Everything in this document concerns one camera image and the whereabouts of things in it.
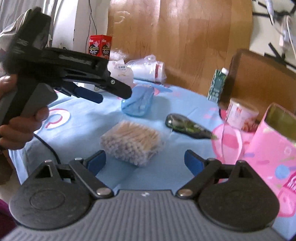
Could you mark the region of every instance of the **plastic bag of cotton swabs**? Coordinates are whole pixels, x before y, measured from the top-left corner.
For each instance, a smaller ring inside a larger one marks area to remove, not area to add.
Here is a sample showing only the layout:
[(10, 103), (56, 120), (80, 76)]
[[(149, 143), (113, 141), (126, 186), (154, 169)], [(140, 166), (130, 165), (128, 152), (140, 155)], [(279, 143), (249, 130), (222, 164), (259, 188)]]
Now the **plastic bag of cotton swabs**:
[(159, 131), (126, 120), (101, 136), (101, 147), (108, 154), (137, 166), (145, 166), (164, 144)]

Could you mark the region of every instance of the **black electrical wire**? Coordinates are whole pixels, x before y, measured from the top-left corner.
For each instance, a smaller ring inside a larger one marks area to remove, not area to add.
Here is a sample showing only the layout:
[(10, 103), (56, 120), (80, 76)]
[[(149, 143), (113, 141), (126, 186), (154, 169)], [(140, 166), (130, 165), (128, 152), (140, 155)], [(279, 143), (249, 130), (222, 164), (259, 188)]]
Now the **black electrical wire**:
[[(90, 10), (91, 10), (91, 13), (89, 14), (89, 32), (90, 32), (90, 29), (91, 29), (91, 19), (92, 19), (92, 21), (93, 21), (93, 23), (94, 23), (94, 28), (96, 29), (96, 24), (95, 24), (95, 22), (94, 22), (94, 18), (93, 18), (93, 16), (92, 16), (92, 8), (91, 8), (91, 1), (89, 0), (89, 8), (90, 8)], [(87, 42), (88, 42), (88, 40), (89, 40), (89, 33), (88, 33), (88, 35), (87, 35), (87, 39), (86, 39), (86, 42), (85, 42), (85, 52), (87, 53), (88, 51), (87, 51)]]
[[(89, 8), (91, 9), (91, 0), (89, 0)], [(91, 9), (91, 14), (90, 14), (90, 16), (91, 16), (91, 19), (93, 20), (93, 23), (94, 23), (94, 18), (92, 17), (92, 9)]]
[(49, 145), (49, 144), (47, 144), (40, 136), (37, 136), (36, 134), (34, 134), (34, 136), (39, 140), (39, 141), (41, 141), (41, 143), (43, 144), (43, 145), (45, 145), (51, 152), (52, 152), (52, 154), (54, 155), (54, 157), (56, 158), (56, 160), (57, 160), (57, 163), (58, 164), (61, 164), (61, 160), (59, 159), (59, 156), (57, 155), (57, 153), (55, 152), (55, 150)]

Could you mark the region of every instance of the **wooden furniture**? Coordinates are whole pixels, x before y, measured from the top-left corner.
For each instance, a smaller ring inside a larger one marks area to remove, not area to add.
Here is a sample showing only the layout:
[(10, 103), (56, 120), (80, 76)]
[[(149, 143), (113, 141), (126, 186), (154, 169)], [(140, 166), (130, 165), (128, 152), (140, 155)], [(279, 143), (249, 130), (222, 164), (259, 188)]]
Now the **wooden furniture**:
[(245, 101), (259, 110), (260, 121), (273, 102), (296, 112), (296, 73), (249, 50), (233, 56), (219, 106), (227, 109), (231, 97)]
[(107, 35), (111, 58), (154, 54), (165, 62), (167, 83), (207, 95), (216, 68), (229, 67), (249, 48), (250, 0), (111, 0)]

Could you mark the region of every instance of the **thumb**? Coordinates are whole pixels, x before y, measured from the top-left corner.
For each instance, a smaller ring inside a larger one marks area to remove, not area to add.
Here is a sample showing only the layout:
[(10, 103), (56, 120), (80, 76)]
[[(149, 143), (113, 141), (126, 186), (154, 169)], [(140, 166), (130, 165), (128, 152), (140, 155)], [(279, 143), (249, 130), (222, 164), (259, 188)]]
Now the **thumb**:
[(12, 74), (0, 78), (0, 99), (4, 94), (12, 91), (17, 84), (17, 75)]

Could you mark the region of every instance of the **brown cardboard panel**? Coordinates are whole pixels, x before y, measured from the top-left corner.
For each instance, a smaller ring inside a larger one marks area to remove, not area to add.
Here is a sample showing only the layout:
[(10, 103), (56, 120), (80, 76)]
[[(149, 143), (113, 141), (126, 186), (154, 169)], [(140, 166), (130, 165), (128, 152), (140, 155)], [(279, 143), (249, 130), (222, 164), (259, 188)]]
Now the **brown cardboard panel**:
[(231, 60), (220, 105), (226, 108), (231, 97), (238, 98), (258, 108), (261, 120), (273, 102), (295, 113), (295, 96), (294, 72), (272, 59), (238, 50)]

